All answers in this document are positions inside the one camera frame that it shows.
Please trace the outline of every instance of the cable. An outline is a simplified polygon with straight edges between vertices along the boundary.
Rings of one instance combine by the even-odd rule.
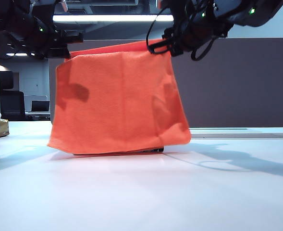
[[[192,53],[191,53],[191,55],[190,55],[191,59],[194,60],[194,61],[200,61],[201,59],[203,59],[203,58],[207,55],[207,53],[210,51],[210,49],[212,48],[212,45],[213,45],[213,43],[214,43],[214,41],[215,41],[216,39],[218,39],[218,37],[214,37],[214,38],[209,42],[208,46],[207,46],[207,47],[205,48],[205,50],[199,55],[199,57],[196,57],[196,55],[197,55],[197,50],[198,50],[198,49],[193,49],[193,51],[192,51]]]
[[[156,22],[156,19],[157,19],[157,17],[160,16],[161,13],[163,13],[163,11],[166,10],[167,8],[168,8],[168,7],[166,6],[166,7],[164,7],[163,9],[161,9],[161,11],[156,15],[156,18],[155,18],[154,21],[152,22],[152,24],[151,24],[151,26],[150,26],[150,28],[149,28],[149,30],[148,30],[148,32],[147,32],[147,36],[146,36],[147,49],[148,49],[148,51],[151,52],[152,54],[163,54],[163,53],[166,53],[166,52],[170,51],[170,48],[167,48],[166,50],[159,51],[159,52],[155,52],[154,49],[151,49],[150,46],[149,46],[149,35],[150,35],[150,33],[151,33],[151,31],[152,31],[152,28],[153,28],[153,26],[154,26],[154,24],[155,24],[155,22]]]
[[[0,57],[0,60],[9,60],[9,59],[12,59],[19,51],[17,51],[16,53],[14,53],[13,56],[9,57],[9,58],[1,58]]]

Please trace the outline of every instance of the gray wall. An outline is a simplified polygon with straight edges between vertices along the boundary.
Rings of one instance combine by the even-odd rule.
[[[130,41],[85,41],[70,49],[124,42]],[[51,103],[61,62],[49,60]],[[283,38],[219,39],[202,61],[186,53],[172,64],[190,127],[283,127]]]

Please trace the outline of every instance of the black chair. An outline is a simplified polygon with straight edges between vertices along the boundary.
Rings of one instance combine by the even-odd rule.
[[[0,112],[3,119],[9,121],[24,121],[24,93],[13,88],[13,72],[0,71]]]

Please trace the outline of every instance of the orange towel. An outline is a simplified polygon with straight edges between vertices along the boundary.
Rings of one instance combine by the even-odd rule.
[[[140,41],[71,55],[56,69],[50,147],[99,154],[190,141],[169,53]]]

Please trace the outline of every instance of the desk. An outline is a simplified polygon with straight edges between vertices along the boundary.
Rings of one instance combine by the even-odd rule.
[[[283,231],[283,138],[74,156],[50,130],[10,122],[0,138],[0,231]]]
[[[50,112],[25,112],[25,116],[32,120],[50,120]]]

